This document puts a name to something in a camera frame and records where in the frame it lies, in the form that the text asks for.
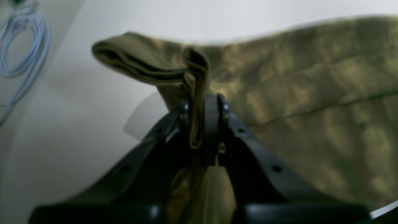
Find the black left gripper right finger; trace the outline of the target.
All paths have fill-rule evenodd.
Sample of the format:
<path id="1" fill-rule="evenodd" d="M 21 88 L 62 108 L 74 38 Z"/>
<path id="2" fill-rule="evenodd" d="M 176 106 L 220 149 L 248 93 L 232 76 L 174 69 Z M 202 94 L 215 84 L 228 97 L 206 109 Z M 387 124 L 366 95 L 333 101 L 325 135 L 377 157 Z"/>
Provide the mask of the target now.
<path id="1" fill-rule="evenodd" d="M 226 98 L 207 95 L 203 108 L 203 161 L 220 160 L 237 210 L 233 224 L 370 224 L 363 205 L 343 203 L 301 179 L 232 112 Z"/>

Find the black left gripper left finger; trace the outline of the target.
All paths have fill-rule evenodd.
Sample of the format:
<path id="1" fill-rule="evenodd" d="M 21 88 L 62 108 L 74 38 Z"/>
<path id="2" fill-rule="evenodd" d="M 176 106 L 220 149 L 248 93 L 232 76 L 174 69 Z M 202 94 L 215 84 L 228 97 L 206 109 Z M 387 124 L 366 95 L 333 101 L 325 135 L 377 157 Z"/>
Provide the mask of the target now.
<path id="1" fill-rule="evenodd" d="M 31 224 L 166 224 L 168 188 L 187 165 L 190 103 L 183 100 L 104 176 L 81 193 L 37 207 Z"/>

